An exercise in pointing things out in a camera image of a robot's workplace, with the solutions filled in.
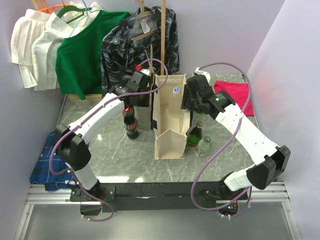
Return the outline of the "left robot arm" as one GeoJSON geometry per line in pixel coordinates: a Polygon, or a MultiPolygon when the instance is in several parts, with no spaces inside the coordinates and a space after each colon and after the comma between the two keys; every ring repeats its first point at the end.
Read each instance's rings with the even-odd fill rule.
{"type": "Polygon", "coordinates": [[[119,82],[90,111],[69,125],[60,124],[55,129],[55,140],[70,133],[58,146],[56,154],[72,169],[76,181],[83,189],[82,195],[88,201],[100,195],[100,183],[89,161],[91,153],[88,144],[108,121],[122,113],[127,107],[148,107],[149,94],[126,96],[129,93],[147,92],[151,87],[151,71],[135,71],[131,79],[119,82]]]}

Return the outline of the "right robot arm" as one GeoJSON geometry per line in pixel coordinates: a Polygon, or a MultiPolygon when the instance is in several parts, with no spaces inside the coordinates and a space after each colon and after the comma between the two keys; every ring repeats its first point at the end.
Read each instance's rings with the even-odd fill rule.
{"type": "Polygon", "coordinates": [[[285,171],[291,155],[289,148],[268,139],[227,92],[215,93],[205,75],[197,74],[187,79],[181,107],[199,111],[216,120],[235,135],[253,161],[250,167],[223,178],[219,187],[222,198],[231,199],[237,190],[251,186],[264,190],[285,171]]]}

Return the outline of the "green Perrier bottle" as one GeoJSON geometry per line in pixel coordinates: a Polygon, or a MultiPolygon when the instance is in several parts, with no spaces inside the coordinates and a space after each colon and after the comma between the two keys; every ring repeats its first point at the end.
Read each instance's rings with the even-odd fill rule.
{"type": "Polygon", "coordinates": [[[198,142],[202,139],[202,136],[203,136],[202,127],[203,127],[203,123],[201,121],[198,121],[196,123],[196,126],[190,131],[187,137],[187,143],[191,147],[196,147],[198,142]]]}

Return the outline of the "cream canvas tote bag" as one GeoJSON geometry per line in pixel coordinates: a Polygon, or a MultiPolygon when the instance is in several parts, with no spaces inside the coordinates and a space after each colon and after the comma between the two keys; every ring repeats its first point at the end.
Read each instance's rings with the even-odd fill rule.
{"type": "Polygon", "coordinates": [[[155,86],[163,86],[152,94],[151,127],[155,134],[154,159],[178,160],[185,158],[187,132],[192,124],[191,112],[181,109],[186,75],[155,77],[155,86]],[[173,88],[180,88],[173,95],[173,88]]]}

